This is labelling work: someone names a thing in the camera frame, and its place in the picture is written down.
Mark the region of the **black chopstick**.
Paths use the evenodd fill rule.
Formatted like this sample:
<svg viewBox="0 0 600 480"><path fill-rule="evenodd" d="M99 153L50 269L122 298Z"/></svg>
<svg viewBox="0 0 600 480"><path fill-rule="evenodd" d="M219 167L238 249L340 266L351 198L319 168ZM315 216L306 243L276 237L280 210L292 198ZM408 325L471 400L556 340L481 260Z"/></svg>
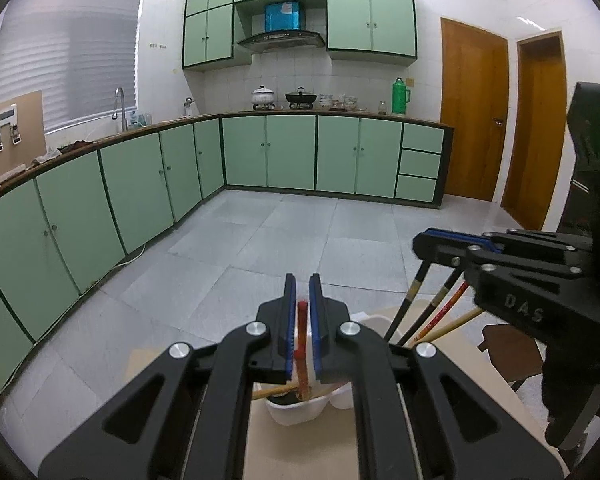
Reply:
<svg viewBox="0 0 600 480"><path fill-rule="evenodd" d="M412 324L412 326L406 331L406 333L401 337L398 341L399 346L404 346L407 341L414 336L416 332L420 329L420 326L426 322L426 319L430 317L434 313L434 310L439 307L439 304L442 303L442 300L448 296L449 291L453 288L456 282L460 279L460 276L463 274L463 271L460 269L456 269L452 272L449 278L444 282L439 291L436 293L436 296L431 299L430 303L427 304L427 307L422 310L422 313L419 315L417 320Z"/></svg>
<svg viewBox="0 0 600 480"><path fill-rule="evenodd" d="M398 312L396 312L396 315L392 319L391 324L385 333L385 341L390 341L393 334L398 329L399 325L401 324L402 320L404 319L404 316L406 315L407 310L411 307L413 301L415 300L415 298L419 292L419 289L422 287L422 283L425 281L425 278L429 272L430 266L431 266L430 261L422 260L422 263L420 264L420 266L415 274L414 280L412 281L412 284L411 284L410 288L408 289L408 291L402 301L402 304L400 305Z"/></svg>

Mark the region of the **red orange patterned chopstick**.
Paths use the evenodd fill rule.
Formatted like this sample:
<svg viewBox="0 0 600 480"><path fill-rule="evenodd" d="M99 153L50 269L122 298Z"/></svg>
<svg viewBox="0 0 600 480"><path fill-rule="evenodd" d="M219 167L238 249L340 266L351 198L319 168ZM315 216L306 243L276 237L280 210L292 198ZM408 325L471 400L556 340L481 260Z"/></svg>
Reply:
<svg viewBox="0 0 600 480"><path fill-rule="evenodd" d="M306 365L306 336L308 336L309 304L300 300L297 304L297 344L294 348L294 362L298 378L298 395L301 402L310 400L311 390L308 366Z"/></svg>

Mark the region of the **green lower kitchen cabinets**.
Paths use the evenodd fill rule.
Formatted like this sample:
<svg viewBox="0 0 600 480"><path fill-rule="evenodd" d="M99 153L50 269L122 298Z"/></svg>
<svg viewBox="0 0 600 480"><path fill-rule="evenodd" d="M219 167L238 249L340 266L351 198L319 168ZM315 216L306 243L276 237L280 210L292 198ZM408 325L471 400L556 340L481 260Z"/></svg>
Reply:
<svg viewBox="0 0 600 480"><path fill-rule="evenodd" d="M0 188L0 394L32 347L126 256L223 188L441 203L453 131L283 112L98 141Z"/></svg>

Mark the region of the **white cooking pot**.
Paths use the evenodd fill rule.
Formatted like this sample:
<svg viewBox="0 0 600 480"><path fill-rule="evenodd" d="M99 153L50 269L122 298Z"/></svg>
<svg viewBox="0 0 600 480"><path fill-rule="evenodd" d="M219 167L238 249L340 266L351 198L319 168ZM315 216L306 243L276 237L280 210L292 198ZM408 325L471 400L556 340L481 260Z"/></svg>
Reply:
<svg viewBox="0 0 600 480"><path fill-rule="evenodd" d="M275 93L261 84L251 92L251 105L253 110L274 110Z"/></svg>

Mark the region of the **plain bamboo chopstick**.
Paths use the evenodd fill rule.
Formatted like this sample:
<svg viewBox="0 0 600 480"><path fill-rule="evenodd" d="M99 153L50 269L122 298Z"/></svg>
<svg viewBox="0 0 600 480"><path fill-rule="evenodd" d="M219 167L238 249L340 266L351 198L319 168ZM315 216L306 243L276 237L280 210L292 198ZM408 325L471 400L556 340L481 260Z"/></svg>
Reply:
<svg viewBox="0 0 600 480"><path fill-rule="evenodd" d="M264 388L259 390L253 390L251 393L251 400L260 400L265 399L268 396L282 396L287 392L296 391L299 388L299 385L296 382L290 382L286 385L279 385L273 388Z"/></svg>

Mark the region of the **black shelf unit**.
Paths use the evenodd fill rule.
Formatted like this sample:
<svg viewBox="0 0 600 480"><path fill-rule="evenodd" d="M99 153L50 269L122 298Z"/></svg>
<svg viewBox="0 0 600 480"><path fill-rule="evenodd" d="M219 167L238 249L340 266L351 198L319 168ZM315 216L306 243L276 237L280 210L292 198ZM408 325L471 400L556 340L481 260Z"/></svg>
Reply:
<svg viewBox="0 0 600 480"><path fill-rule="evenodd" d="M576 161L558 230L594 236L600 232L600 84L576 83L567 126Z"/></svg>

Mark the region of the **black range hood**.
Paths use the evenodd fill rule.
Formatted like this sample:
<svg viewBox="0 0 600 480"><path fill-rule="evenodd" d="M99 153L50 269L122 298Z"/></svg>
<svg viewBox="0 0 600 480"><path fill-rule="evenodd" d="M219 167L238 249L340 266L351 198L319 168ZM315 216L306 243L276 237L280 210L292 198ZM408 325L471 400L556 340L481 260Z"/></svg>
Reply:
<svg viewBox="0 0 600 480"><path fill-rule="evenodd" d="M325 37L308 18L316 11L324 18L324 6L306 0L248 1L235 8L234 39L250 53L325 47Z"/></svg>

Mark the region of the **grey window blind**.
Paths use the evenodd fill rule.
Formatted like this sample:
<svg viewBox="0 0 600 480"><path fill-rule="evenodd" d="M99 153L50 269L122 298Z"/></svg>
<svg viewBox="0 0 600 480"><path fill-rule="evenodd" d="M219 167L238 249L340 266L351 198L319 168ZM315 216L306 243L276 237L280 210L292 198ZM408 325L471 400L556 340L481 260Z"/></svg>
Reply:
<svg viewBox="0 0 600 480"><path fill-rule="evenodd" d="M142 0L10 0L0 28L0 102L41 92L56 130L136 104Z"/></svg>

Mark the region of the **plain light wooden chopstick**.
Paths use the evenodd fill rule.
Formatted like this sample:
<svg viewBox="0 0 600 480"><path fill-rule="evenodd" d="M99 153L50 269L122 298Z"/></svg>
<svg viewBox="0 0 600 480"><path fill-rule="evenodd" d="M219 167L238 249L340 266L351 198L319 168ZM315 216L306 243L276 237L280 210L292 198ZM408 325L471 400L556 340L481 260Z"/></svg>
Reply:
<svg viewBox="0 0 600 480"><path fill-rule="evenodd" d="M437 328L432 332L428 333L424 338L422 338L422 342L433 342L446 334L454 332L458 328L464 326L465 324L472 321L474 318L478 318L478 316L483 314L483 310L480 308L472 309L471 311L463 314L459 318L456 318L451 323L446 324L441 328Z"/></svg>

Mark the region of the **black wok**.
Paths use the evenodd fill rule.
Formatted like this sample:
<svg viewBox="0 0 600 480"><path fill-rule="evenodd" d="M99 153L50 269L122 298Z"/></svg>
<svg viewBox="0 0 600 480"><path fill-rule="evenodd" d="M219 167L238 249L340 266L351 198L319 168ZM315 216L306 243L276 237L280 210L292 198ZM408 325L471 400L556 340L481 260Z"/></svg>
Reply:
<svg viewBox="0 0 600 480"><path fill-rule="evenodd" d="M291 110L312 110L317 95L306 91L303 87L298 87L296 90L286 93L285 98Z"/></svg>

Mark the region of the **brown wooden door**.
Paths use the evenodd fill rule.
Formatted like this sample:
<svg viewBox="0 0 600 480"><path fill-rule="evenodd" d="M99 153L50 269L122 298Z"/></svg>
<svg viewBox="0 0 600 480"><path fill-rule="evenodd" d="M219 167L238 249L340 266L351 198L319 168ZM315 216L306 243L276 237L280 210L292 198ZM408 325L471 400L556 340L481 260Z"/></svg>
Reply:
<svg viewBox="0 0 600 480"><path fill-rule="evenodd" d="M567 71L560 32L520 40L515 136L502 207L525 229L546 220L564 147Z"/></svg>
<svg viewBox="0 0 600 480"><path fill-rule="evenodd" d="M509 97L507 40L442 18L441 121L454 128L445 192L492 200Z"/></svg>

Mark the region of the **chrome sink faucet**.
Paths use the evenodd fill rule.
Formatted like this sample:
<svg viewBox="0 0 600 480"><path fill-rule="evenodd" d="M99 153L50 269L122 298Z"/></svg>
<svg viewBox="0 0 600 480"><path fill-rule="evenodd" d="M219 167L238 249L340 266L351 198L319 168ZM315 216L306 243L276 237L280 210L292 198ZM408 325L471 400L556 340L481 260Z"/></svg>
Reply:
<svg viewBox="0 0 600 480"><path fill-rule="evenodd" d="M128 130L128 118L126 118L125 95L122 87L114 90L114 111L111 118L119 123L119 130L125 132Z"/></svg>

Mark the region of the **brown cardboard board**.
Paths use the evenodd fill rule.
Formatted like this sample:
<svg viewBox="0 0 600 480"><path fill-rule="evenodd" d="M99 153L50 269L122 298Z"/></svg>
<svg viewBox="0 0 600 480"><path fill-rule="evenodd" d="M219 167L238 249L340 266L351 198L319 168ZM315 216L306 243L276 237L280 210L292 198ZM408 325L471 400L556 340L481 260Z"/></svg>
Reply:
<svg viewBox="0 0 600 480"><path fill-rule="evenodd" d="M42 92L0 103L0 177L46 153Z"/></svg>

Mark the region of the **green thermos flask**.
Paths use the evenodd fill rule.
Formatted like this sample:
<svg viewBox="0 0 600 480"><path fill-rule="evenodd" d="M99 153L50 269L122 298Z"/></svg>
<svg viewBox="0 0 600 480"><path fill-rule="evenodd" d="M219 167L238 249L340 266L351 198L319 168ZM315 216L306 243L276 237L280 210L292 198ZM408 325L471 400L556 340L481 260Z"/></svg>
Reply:
<svg viewBox="0 0 600 480"><path fill-rule="evenodd" d="M411 89L401 77L398 77L391 87L391 113L405 115L409 102L411 102Z"/></svg>

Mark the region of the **green upper wall cabinets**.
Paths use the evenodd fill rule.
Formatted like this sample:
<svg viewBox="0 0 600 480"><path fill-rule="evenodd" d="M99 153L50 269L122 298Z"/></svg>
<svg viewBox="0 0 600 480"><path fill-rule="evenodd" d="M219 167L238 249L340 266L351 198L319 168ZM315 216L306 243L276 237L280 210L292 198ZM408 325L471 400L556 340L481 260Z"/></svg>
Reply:
<svg viewBox="0 0 600 480"><path fill-rule="evenodd" d="M409 66L418 55L415 0L185 0L186 70L303 48Z"/></svg>

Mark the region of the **brown wooden stool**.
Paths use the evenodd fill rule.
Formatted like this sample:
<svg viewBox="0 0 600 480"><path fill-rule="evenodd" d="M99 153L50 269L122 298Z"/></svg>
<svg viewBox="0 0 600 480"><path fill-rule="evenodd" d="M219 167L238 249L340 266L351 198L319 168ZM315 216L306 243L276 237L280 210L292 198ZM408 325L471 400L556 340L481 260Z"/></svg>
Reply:
<svg viewBox="0 0 600 480"><path fill-rule="evenodd" d="M489 355L492 366L514 391L542 373L543 358L536 341L509 324L487 325L478 345Z"/></svg>

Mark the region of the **white plastic utensil holder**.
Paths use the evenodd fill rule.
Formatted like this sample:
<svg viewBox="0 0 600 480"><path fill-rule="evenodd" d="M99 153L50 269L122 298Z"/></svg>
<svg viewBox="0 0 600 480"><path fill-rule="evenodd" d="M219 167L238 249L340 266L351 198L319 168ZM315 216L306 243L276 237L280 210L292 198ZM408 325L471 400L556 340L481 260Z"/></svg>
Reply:
<svg viewBox="0 0 600 480"><path fill-rule="evenodd" d="M380 336L385 335L391 324L388 316L377 313L358 312L352 315L352 320L367 326ZM350 382L336 388L336 385L323 386L319 382L311 380L311 394L316 393L316 396L310 400L299 401L298 390L264 398L266 409L276 424L288 427L310 422L322 414L327 404L340 411L353 408Z"/></svg>

